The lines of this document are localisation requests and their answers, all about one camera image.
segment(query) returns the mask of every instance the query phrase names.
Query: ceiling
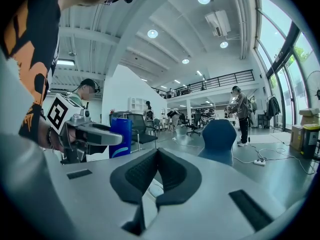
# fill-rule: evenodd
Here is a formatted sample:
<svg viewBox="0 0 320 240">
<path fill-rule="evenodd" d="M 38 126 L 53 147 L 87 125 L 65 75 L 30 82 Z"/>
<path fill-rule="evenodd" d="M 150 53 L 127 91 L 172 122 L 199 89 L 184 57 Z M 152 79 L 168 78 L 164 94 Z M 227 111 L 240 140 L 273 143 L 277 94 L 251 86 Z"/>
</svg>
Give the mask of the ceiling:
<svg viewBox="0 0 320 240">
<path fill-rule="evenodd" d="M 202 80 L 200 70 L 210 78 L 213 55 L 224 59 L 240 54 L 240 40 L 220 48 L 224 37 L 213 35 L 205 15 L 225 10 L 231 32 L 239 36 L 235 0 L 134 0 L 127 4 L 73 6 L 61 14 L 59 59 L 74 60 L 75 66 L 57 65 L 51 89 L 73 91 L 85 78 L 103 87 L 118 64 L 129 67 L 152 87 L 175 89 Z M 150 29 L 158 31 L 149 38 Z M 182 60 L 189 58 L 189 64 Z"/>
<path fill-rule="evenodd" d="M 255 91 L 256 91 L 256 89 L 248 89 L 248 90 L 245 90 L 244 92 L 246 95 L 250 96 Z M 221 93 L 221 94 L 217 94 L 217 95 L 207 95 L 204 97 L 190 99 L 190 105 L 191 105 L 191 107 L 199 107 L 204 104 L 209 105 L 209 103 L 207 103 L 206 101 L 210 102 L 211 104 L 215 104 L 216 106 L 223 105 L 223 104 L 231 104 L 232 98 L 233 97 L 231 96 L 230 92 Z M 170 99 L 167 100 L 167 107 L 168 108 L 181 109 L 181 110 L 186 109 L 186 107 L 183 107 L 183 106 L 187 106 L 186 100 L 176 101 L 176 102 L 170 102 Z"/>
</svg>

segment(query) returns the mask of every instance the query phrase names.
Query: fan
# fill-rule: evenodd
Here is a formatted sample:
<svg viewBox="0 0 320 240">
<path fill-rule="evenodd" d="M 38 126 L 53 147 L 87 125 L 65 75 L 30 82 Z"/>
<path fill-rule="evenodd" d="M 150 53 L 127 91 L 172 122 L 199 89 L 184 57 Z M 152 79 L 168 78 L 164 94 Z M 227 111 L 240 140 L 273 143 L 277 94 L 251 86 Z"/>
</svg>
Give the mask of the fan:
<svg viewBox="0 0 320 240">
<path fill-rule="evenodd" d="M 310 107 L 320 109 L 320 71 L 313 71 L 305 82 L 310 95 Z"/>
</svg>

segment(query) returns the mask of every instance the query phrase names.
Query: trash bin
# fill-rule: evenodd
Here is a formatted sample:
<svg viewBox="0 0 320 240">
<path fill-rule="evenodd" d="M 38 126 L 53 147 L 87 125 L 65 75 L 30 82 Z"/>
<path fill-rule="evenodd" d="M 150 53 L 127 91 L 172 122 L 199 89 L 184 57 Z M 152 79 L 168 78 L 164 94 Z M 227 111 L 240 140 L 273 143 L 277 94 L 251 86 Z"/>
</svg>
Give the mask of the trash bin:
<svg viewBox="0 0 320 240">
<path fill-rule="evenodd" d="M 320 125 L 318 124 L 305 124 L 303 126 L 303 143 L 301 148 L 301 155 L 306 159 L 311 159 L 315 155 Z"/>
<path fill-rule="evenodd" d="M 110 132 L 121 134 L 123 141 L 119 145 L 109 146 L 109 158 L 117 158 L 131 153 L 132 121 L 126 118 L 112 118 Z"/>
</svg>

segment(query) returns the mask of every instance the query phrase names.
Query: power strip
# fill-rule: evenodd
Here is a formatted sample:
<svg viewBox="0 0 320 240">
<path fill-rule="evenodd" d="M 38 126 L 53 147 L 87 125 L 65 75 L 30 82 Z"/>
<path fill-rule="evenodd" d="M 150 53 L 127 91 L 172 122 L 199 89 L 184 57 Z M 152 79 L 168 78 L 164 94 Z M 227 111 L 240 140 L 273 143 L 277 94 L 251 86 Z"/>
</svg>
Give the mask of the power strip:
<svg viewBox="0 0 320 240">
<path fill-rule="evenodd" d="M 266 165 L 266 161 L 265 161 L 265 160 L 261 160 L 261 159 L 254 160 L 253 163 L 254 163 L 255 165 L 259 165 L 259 166 L 265 166 L 265 165 Z"/>
</svg>

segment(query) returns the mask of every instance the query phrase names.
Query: cardboard box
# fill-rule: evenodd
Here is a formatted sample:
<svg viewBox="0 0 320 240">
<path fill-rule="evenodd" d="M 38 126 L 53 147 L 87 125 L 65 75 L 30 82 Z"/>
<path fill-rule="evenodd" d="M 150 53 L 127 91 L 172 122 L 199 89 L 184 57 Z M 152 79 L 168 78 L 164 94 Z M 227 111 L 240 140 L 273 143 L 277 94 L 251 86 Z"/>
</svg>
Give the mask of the cardboard box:
<svg viewBox="0 0 320 240">
<path fill-rule="evenodd" d="M 306 108 L 299 111 L 302 116 L 300 125 L 319 124 L 319 108 Z"/>
<path fill-rule="evenodd" d="M 292 125 L 290 146 L 297 151 L 301 151 L 304 142 L 304 128 L 301 125 Z"/>
</svg>

